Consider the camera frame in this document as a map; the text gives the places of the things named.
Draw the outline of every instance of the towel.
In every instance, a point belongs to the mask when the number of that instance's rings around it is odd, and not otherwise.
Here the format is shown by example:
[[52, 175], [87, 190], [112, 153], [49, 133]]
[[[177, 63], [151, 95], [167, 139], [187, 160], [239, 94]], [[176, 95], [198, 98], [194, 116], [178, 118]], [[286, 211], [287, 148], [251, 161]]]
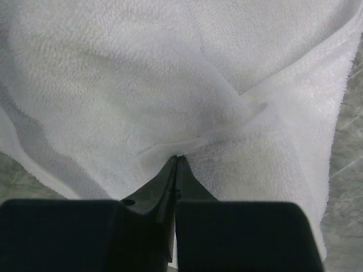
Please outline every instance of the towel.
[[69, 199], [122, 199], [185, 155], [220, 200], [298, 204], [325, 259], [330, 150], [362, 11], [0, 0], [0, 151]]

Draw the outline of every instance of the screw hole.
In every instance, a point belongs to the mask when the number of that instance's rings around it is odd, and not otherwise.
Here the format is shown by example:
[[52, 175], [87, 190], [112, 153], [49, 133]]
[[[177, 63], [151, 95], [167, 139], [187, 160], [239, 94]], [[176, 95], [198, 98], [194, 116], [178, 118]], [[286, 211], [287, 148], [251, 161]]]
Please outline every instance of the screw hole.
[[123, 204], [125, 204], [125, 206], [132, 206], [132, 205], [135, 205], [135, 203], [136, 203], [132, 199], [123, 199], [122, 202], [123, 202]]

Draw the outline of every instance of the towel fold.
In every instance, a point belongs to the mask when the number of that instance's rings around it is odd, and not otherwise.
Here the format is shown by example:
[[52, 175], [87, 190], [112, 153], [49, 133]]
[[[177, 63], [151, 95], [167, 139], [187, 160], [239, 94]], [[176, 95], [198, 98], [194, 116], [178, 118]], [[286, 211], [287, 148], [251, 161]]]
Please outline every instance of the towel fold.
[[325, 259], [330, 149], [362, 7], [0, 0], [0, 151], [70, 199], [121, 199], [185, 155], [220, 200], [300, 205]]

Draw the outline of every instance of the white cloth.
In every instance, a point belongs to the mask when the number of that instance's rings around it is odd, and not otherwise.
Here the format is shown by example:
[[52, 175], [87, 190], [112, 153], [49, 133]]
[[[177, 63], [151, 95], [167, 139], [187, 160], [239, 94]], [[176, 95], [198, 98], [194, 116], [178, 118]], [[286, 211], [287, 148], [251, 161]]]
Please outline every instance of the white cloth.
[[362, 0], [0, 0], [0, 150], [91, 199], [185, 155], [218, 199], [299, 204], [324, 259], [361, 31]]

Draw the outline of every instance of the gray marbled surface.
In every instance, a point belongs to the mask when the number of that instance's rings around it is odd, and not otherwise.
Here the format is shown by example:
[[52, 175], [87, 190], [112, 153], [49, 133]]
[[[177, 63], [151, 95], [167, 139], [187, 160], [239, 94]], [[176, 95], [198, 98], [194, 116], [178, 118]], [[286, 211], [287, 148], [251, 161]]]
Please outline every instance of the gray marbled surface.
[[[41, 185], [19, 163], [0, 154], [0, 203], [11, 198], [62, 196]], [[322, 230], [328, 250], [326, 271], [363, 271], [363, 42], [336, 126], [330, 199]]]

